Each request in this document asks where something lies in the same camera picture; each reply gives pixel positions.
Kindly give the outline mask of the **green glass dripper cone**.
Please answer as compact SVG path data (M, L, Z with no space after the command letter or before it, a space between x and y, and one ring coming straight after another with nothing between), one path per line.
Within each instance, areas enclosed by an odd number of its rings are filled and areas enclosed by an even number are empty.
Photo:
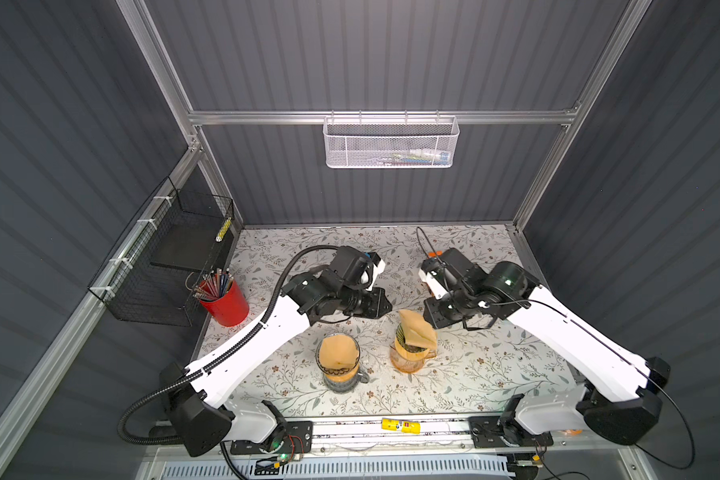
M415 346L415 345L409 345L406 341L402 324L399 324L397 326L396 333L395 333L395 340L400 345L400 347L407 353L419 354L419 353L429 351L429 348L423 348L423 347L419 347L419 346Z

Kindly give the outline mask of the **grey glass dripper cone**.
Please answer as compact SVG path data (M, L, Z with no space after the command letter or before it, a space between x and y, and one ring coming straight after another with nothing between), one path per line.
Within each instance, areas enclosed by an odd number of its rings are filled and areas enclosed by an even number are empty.
M322 339L317 350L317 364L330 379L344 382L359 370L360 348L346 334L333 334Z

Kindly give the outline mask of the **wooden dripper ring base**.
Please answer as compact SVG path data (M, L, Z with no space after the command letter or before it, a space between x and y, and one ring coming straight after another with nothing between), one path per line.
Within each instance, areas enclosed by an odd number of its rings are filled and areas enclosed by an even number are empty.
M322 372L325 384L333 390L352 389L359 382L359 367L351 369L331 370Z

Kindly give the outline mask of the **amber glass carafe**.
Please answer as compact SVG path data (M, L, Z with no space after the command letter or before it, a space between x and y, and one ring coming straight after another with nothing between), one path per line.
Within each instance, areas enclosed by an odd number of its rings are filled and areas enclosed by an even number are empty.
M437 353L433 350L419 354L411 354L404 350L399 352L396 349L391 349L389 354L390 362L396 370L410 374L420 371L428 360L436 356Z

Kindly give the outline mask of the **clear grey glass carafe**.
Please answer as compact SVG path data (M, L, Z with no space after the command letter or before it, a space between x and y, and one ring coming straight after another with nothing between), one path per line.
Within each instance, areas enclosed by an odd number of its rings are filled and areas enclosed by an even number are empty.
M365 370L356 369L343 375L324 374L323 381L329 390L336 393L347 393L361 383L368 383L370 376Z

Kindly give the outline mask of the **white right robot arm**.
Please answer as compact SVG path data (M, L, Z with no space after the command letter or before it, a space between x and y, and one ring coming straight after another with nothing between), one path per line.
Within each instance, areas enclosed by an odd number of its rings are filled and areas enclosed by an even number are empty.
M493 429L508 444L548 446L555 431L582 430L631 446L657 425L669 365L607 338L520 265L502 261L485 271L450 248L425 259L419 277L432 293L424 318L434 328L465 325L477 314L504 320L542 341L583 376L582 384L563 393L513 395Z

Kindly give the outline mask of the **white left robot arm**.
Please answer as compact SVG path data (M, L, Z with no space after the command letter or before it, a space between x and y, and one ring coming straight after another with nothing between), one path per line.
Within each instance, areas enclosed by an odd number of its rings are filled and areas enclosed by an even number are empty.
M275 451L287 435L287 422L270 401L245 403L233 391L281 346L326 318L379 319L391 302L377 286L385 262L376 252L330 246L328 265L292 274L305 256L297 253L275 284L266 310L232 339L191 362L188 386L164 397L164 409L179 442L192 457L225 442L252 444Z

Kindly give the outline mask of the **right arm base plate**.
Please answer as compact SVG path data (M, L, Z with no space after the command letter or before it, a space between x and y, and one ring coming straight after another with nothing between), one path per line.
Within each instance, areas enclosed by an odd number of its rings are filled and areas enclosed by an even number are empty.
M550 447L552 435L545 432L534 435L523 429L515 420L500 415L478 415L467 419L468 429L476 448L499 447Z

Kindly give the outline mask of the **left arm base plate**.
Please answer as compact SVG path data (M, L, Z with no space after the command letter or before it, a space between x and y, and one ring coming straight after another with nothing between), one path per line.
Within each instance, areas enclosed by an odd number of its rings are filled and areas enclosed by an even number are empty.
M235 440L227 444L232 455L280 455L306 454L312 450L314 423L311 421L287 421L278 426L263 443Z

